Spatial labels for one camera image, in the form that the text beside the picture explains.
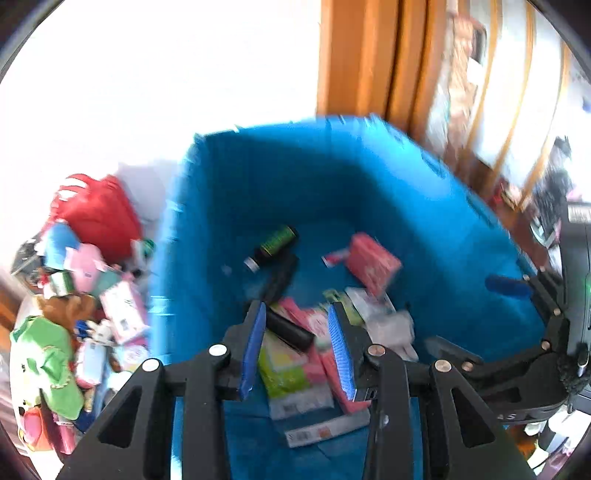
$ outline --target blue bin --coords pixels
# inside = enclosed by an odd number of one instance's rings
[[[422,347],[431,335],[492,361],[535,345],[543,334],[530,302],[485,288],[489,274],[532,274],[488,207],[390,125],[339,117],[195,136],[157,245],[152,354],[165,364],[187,360],[240,323],[244,301],[265,280],[264,271],[247,271],[243,260],[284,224],[300,233],[300,268],[287,294],[304,307],[323,301],[323,290],[358,285],[344,265],[327,269],[321,260],[353,233],[367,232],[396,255],[403,268],[388,295],[396,307],[410,308],[423,362],[432,360]],[[268,416],[260,380],[244,403],[224,408],[233,479],[361,478],[367,429],[289,449],[284,426]],[[176,458],[179,422],[177,411]]]

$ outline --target silver screw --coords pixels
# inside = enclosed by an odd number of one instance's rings
[[[209,347],[209,355],[211,356],[222,356],[226,355],[228,351],[228,347],[226,345],[222,345],[221,343],[216,343]]]
[[[435,362],[435,370],[442,373],[447,373],[452,369],[452,365],[447,360],[437,360]]]
[[[386,353],[386,349],[381,345],[373,344],[369,346],[368,353],[371,356],[382,356]]]
[[[143,364],[142,369],[145,372],[153,372],[154,370],[158,369],[160,363],[155,358],[148,358]]]

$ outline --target white bottle cap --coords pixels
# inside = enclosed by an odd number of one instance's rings
[[[256,262],[255,262],[255,261],[254,261],[254,260],[253,260],[251,257],[248,257],[248,258],[247,258],[247,259],[244,261],[244,264],[245,264],[245,265],[246,265],[248,268],[250,268],[250,269],[251,269],[251,271],[252,271],[253,273],[254,273],[254,272],[256,272],[256,271],[258,271],[258,270],[259,270],[259,268],[260,268],[260,267],[259,267],[259,266],[256,264]]]

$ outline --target white wall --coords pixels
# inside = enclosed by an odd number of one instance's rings
[[[66,0],[0,84],[0,267],[68,174],[142,171],[152,217],[194,132],[314,115],[319,21],[320,0]]]

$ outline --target metal bolt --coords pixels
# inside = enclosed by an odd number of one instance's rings
[[[215,345],[209,347],[209,355],[212,356],[226,355],[227,351],[228,347],[226,345],[222,345],[221,343],[216,343]]]
[[[464,370],[464,372],[471,372],[474,370],[474,364],[472,362],[464,362],[462,363],[462,370]]]
[[[371,356],[382,356],[386,353],[386,349],[381,345],[373,344],[369,346],[368,353]]]
[[[160,362],[155,358],[148,358],[143,364],[142,369],[146,372],[153,372],[154,370],[158,369],[160,366]]]
[[[452,365],[447,360],[437,360],[435,362],[435,370],[442,373],[447,373],[452,369]]]

